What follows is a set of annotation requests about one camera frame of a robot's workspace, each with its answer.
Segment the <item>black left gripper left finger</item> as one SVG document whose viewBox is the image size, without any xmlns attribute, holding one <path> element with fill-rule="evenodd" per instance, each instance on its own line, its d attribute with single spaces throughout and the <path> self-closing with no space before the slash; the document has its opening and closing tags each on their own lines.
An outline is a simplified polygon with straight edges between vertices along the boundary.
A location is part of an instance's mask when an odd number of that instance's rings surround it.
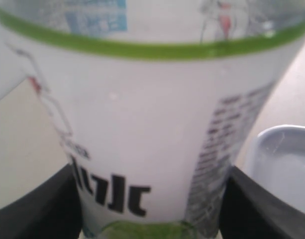
<svg viewBox="0 0 305 239">
<path fill-rule="evenodd" d="M 77 239 L 82 213 L 70 165 L 0 209 L 0 239 Z"/>
</svg>

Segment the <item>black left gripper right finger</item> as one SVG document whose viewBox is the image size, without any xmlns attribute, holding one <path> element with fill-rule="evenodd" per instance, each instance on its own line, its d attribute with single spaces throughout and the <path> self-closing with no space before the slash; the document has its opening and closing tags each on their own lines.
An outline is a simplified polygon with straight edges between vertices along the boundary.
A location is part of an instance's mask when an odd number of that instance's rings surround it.
<svg viewBox="0 0 305 239">
<path fill-rule="evenodd" d="M 219 229 L 225 239 L 305 239 L 305 214 L 232 167 Z"/>
</svg>

